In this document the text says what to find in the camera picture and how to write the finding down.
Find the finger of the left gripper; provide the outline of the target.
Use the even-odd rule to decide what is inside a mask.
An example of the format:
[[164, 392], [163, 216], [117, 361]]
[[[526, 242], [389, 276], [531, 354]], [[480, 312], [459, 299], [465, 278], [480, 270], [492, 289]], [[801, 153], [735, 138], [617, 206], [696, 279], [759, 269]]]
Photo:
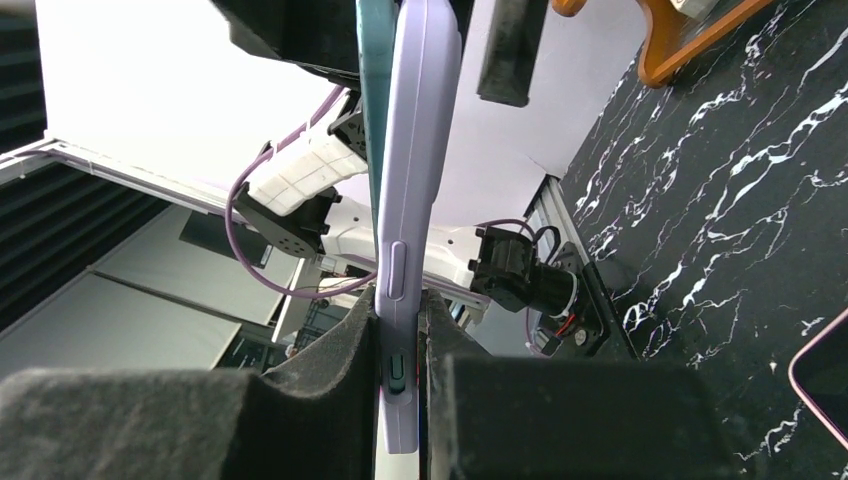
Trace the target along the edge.
[[481, 100], [523, 108], [538, 56], [549, 2], [494, 2], [477, 94]]
[[351, 90], [360, 88], [354, 0], [213, 0], [232, 44], [296, 65]]

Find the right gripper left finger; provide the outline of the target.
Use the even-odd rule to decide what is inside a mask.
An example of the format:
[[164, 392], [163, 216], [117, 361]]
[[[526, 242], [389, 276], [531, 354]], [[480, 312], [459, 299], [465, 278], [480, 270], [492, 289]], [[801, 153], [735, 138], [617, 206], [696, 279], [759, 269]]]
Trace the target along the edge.
[[5, 479], [370, 479], [374, 292], [294, 358], [248, 369], [31, 369], [1, 385]]

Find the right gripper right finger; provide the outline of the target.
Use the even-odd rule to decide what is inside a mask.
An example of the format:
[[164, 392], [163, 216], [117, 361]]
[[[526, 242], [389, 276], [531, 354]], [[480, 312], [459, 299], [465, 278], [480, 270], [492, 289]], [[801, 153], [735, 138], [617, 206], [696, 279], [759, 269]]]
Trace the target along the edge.
[[735, 479], [711, 398], [686, 368], [489, 354], [437, 291], [421, 327], [425, 479]]

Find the lilac phone case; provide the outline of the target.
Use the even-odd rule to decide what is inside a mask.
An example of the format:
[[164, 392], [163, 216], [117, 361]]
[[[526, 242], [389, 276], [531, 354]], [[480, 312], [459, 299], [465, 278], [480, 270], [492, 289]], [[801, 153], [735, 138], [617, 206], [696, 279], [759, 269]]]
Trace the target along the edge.
[[461, 52], [462, 36], [449, 2], [402, 3], [376, 228], [374, 309], [380, 333], [380, 425], [390, 454], [410, 454], [418, 448], [417, 316]]

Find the pink phone case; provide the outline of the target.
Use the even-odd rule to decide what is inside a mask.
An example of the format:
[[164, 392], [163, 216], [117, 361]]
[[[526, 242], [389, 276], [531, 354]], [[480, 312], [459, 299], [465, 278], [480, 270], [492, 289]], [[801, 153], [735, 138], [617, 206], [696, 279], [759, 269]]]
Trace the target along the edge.
[[790, 385], [829, 434], [847, 449], [847, 309], [792, 357]]

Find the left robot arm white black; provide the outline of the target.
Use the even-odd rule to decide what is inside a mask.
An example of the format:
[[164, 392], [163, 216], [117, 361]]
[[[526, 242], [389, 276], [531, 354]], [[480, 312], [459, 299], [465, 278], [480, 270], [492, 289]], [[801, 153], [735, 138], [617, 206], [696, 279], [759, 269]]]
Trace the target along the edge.
[[470, 1], [220, 1], [248, 54], [329, 81], [302, 125], [267, 143], [230, 188], [235, 216], [309, 261], [362, 267], [379, 317], [412, 319], [427, 288], [518, 312], [570, 317], [580, 280], [541, 258], [518, 219], [438, 226], [438, 196], [474, 5]]

